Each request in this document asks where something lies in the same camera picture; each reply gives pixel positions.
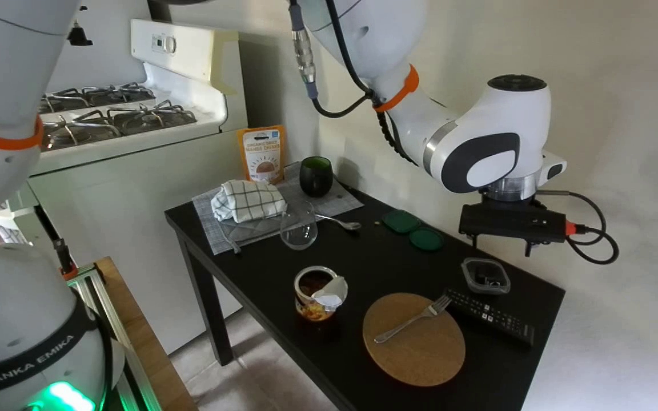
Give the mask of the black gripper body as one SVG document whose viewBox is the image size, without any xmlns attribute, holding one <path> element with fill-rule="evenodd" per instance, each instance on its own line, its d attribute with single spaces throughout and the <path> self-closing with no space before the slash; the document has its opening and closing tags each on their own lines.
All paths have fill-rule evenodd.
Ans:
<svg viewBox="0 0 658 411">
<path fill-rule="evenodd" d="M 564 242 L 566 218 L 540 201 L 483 201 L 462 209 L 460 230 L 470 242 L 478 242 L 481 236 L 518 237 L 526 242 L 526 251 L 533 251 L 538 245 Z"/>
</svg>

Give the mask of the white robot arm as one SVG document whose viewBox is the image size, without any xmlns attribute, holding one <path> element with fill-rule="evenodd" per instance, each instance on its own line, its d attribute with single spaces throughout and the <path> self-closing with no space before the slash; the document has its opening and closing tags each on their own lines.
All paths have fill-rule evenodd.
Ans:
<svg viewBox="0 0 658 411">
<path fill-rule="evenodd" d="M 0 0 L 0 203 L 42 156 L 42 96 L 80 0 Z M 418 89 L 410 53 L 428 0 L 285 0 L 298 59 L 321 41 L 370 89 L 403 150 L 451 191 L 526 201 L 548 181 L 550 89 L 498 76 L 454 115 Z M 66 411 L 59 389 L 91 408 L 116 383 L 119 342 L 27 247 L 0 247 L 0 411 Z"/>
</svg>

